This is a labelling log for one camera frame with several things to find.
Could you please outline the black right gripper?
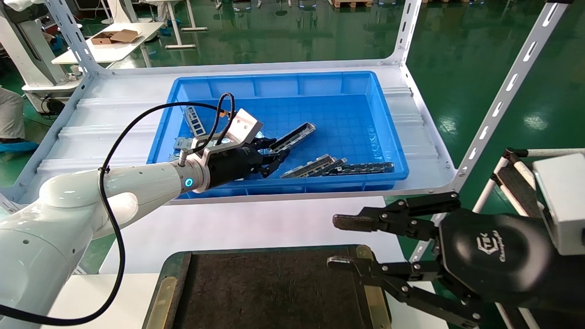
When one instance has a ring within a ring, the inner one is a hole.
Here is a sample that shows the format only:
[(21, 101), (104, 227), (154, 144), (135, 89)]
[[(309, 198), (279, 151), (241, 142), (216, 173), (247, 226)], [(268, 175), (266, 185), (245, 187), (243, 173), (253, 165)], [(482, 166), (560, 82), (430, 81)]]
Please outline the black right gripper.
[(582, 255), (558, 253), (543, 220), (454, 211), (439, 224), (446, 270), (487, 302), (583, 312)]

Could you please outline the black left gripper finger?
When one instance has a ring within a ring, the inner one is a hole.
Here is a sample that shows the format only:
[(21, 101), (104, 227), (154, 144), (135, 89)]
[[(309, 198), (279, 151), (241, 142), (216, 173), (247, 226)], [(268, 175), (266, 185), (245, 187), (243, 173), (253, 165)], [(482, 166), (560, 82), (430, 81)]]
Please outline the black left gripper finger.
[[(360, 277), (364, 286), (382, 288), (398, 302), (445, 320), (464, 329), (473, 329), (481, 321), (480, 298), (449, 279), (447, 271), (437, 261), (379, 264), (375, 260), (350, 256), (332, 256), (327, 260), (330, 269), (351, 271)], [(459, 302), (410, 285), (415, 281), (446, 279), (452, 283)]]

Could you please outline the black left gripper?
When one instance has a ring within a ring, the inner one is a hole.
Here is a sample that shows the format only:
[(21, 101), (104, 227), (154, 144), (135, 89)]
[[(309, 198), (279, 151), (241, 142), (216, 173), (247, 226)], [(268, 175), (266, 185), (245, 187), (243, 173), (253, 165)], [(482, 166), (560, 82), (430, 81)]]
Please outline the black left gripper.
[[(276, 143), (276, 139), (254, 138), (254, 148), (242, 146), (209, 156), (209, 189), (251, 175), (259, 167), (263, 178), (269, 177), (290, 154), (290, 150), (261, 154)], [(414, 196), (399, 199), (385, 207), (364, 207), (357, 215), (335, 214), (333, 224), (346, 231), (382, 231), (418, 241), (430, 241), (438, 236), (435, 224), (420, 217), (444, 214), (461, 207), (457, 192)]]

